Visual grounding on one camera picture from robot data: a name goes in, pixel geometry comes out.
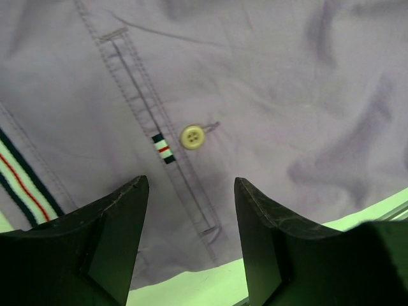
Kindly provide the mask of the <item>purple trousers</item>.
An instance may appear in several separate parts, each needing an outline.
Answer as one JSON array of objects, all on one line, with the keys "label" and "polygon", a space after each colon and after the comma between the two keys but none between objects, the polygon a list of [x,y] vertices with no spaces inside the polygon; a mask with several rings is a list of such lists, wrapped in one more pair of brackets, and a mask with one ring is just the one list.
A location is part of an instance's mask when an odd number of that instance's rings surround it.
[{"label": "purple trousers", "polygon": [[407,187],[406,1],[2,1],[1,213],[139,175],[132,288],[241,257],[237,177],[314,221]]}]

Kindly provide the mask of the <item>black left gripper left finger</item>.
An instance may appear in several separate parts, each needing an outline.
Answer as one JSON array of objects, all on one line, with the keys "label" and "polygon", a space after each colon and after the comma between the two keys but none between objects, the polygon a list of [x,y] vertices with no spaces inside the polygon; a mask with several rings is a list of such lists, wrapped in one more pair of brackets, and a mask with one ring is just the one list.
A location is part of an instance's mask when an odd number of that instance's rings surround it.
[{"label": "black left gripper left finger", "polygon": [[146,176],[28,231],[1,234],[2,305],[125,305],[149,197]]}]

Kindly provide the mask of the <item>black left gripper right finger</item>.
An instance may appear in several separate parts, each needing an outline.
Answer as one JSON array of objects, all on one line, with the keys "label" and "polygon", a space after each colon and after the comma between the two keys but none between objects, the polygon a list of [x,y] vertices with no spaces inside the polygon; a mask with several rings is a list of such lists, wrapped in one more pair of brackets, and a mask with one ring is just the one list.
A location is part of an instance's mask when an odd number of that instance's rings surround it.
[{"label": "black left gripper right finger", "polygon": [[251,305],[406,305],[407,222],[339,231],[273,201],[244,178],[235,207]]}]

